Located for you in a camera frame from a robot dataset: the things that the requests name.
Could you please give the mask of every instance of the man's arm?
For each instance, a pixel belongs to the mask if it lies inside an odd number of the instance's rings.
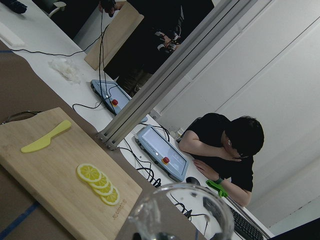
[[[201,172],[208,179],[217,181],[219,179],[219,174],[213,170],[209,165],[205,164],[203,161],[194,160],[193,161],[196,169]],[[228,195],[236,201],[240,206],[247,206],[251,200],[251,192],[245,189],[240,188],[239,186],[233,184],[228,180],[223,180],[221,185],[228,193]]]
[[[228,154],[223,147],[210,146],[200,141],[198,135],[191,130],[184,133],[178,146],[181,151],[189,154],[205,157],[219,157],[225,160],[237,161]]]

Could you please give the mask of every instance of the bamboo cutting board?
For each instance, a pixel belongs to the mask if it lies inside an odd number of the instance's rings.
[[[71,128],[41,150],[20,149],[63,120]],[[76,168],[90,163],[104,172],[120,193],[106,205],[82,181]],[[114,240],[142,189],[59,107],[21,121],[0,125],[0,164],[11,173],[73,236],[81,240]]]

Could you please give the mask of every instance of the black cable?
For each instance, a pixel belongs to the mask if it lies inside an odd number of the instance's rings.
[[[99,48],[99,84],[100,84],[100,95],[101,95],[101,98],[103,98],[103,94],[102,94],[102,82],[101,82],[101,52],[102,52],[102,64],[103,64],[103,67],[105,67],[105,56],[104,56],[104,36],[105,36],[105,33],[106,33],[106,29],[109,25],[107,25],[104,29],[104,31],[102,31],[102,23],[103,23],[103,15],[104,15],[104,12],[102,11],[101,13],[101,22],[100,22],[100,36],[101,36],[101,42],[100,42],[100,48]],[[110,90],[109,90],[109,94],[110,96],[108,95],[108,88],[107,88],[107,80],[106,80],[106,73],[104,72],[104,84],[105,84],[105,91],[106,91],[106,95],[108,97],[108,101],[113,109],[113,112],[114,114],[116,114],[116,110],[110,100],[110,97],[111,97],[111,94],[110,94]]]
[[[142,122],[140,122],[139,124],[148,126],[148,124],[145,124],[145,123],[142,123]],[[161,128],[161,129],[163,129],[163,131],[165,132],[165,134],[166,134],[166,136],[167,136],[167,138],[168,138],[167,140],[168,140],[168,142],[170,143],[170,134],[169,134],[169,131],[168,131],[164,126],[162,126],[162,125],[160,125],[160,126],[151,125],[151,126],[154,127],[154,128]]]
[[[196,216],[206,216],[207,214],[205,213],[200,213],[200,214],[192,214],[192,217],[196,217]]]
[[[178,202],[175,204],[175,206],[177,206],[177,205],[180,205],[182,207],[182,210],[181,210],[182,213],[186,210],[185,205],[183,203]]]
[[[95,107],[86,106],[86,105],[83,105],[83,104],[80,104],[80,103],[75,103],[75,104],[72,105],[72,109],[73,109],[74,111],[76,111],[76,110],[75,110],[75,106],[81,106],[81,107],[85,107],[85,108],[88,108],[88,109],[96,109],[97,107],[99,107],[99,106],[101,105],[101,103],[102,103],[103,101],[104,101],[104,99],[102,99],[102,100],[100,101],[100,103],[98,104],[98,106],[95,106]]]
[[[132,155],[134,156],[134,158],[137,160],[138,164],[142,167],[142,168],[145,168],[144,170],[148,173],[148,178],[147,180],[149,180],[149,177],[151,177],[151,181],[150,183],[152,182],[152,180],[154,180],[155,182],[153,183],[153,186],[155,186],[156,188],[160,187],[161,186],[161,178],[158,178],[158,179],[155,179],[154,178],[154,171],[151,169],[151,162],[150,161],[142,161],[140,160],[134,153],[134,151],[132,150],[130,144],[127,142],[127,140],[124,138],[123,139],[126,144],[128,145],[128,147],[130,149],[127,149],[125,147],[119,147],[120,149],[125,149],[127,151],[130,151],[132,153]],[[149,167],[144,167],[141,163],[148,163],[149,164]]]
[[[84,51],[86,51],[89,47],[91,47],[91,46],[100,38],[100,36],[99,36],[96,40],[94,40],[93,43],[91,43],[89,46],[87,46],[87,47],[85,48],[85,50],[77,51],[77,52],[74,52],[74,53],[72,53],[72,54],[70,54],[70,55],[59,54],[59,53],[57,53],[57,54],[56,54],[56,53],[47,53],[47,52],[43,52],[43,51],[29,51],[29,50],[27,50],[27,49],[11,49],[11,48],[10,48],[10,50],[13,51],[13,52],[26,51],[26,52],[31,53],[31,54],[45,54],[45,55],[50,55],[50,56],[71,57],[71,56],[73,56],[73,55],[75,55],[75,54],[83,53]]]

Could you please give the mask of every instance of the white wall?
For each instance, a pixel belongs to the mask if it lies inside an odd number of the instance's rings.
[[[207,112],[260,120],[265,144],[248,209],[267,227],[300,218],[308,202],[320,209],[319,16],[319,0],[259,0],[154,108],[174,131]],[[96,10],[74,39],[82,49],[100,22]]]
[[[292,228],[299,227],[305,223],[319,218],[320,196],[315,200],[308,202],[306,205],[291,213],[285,219],[279,221],[270,228],[275,235],[287,232]]]

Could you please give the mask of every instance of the lemon slice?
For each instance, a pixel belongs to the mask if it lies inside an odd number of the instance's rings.
[[[118,189],[114,186],[111,194],[107,196],[100,196],[100,198],[105,204],[114,206],[119,202],[120,194]]]
[[[98,188],[92,188],[93,191],[95,191],[97,194],[99,194],[100,196],[108,196],[110,194],[113,193],[114,190],[114,186],[111,183],[111,181],[109,181],[108,185],[104,188],[98,189]]]
[[[89,185],[95,189],[104,189],[109,184],[109,178],[101,171],[101,179],[96,182],[88,182]]]
[[[78,176],[88,182],[95,183],[100,181],[102,174],[101,172],[90,163],[82,163],[76,168]]]

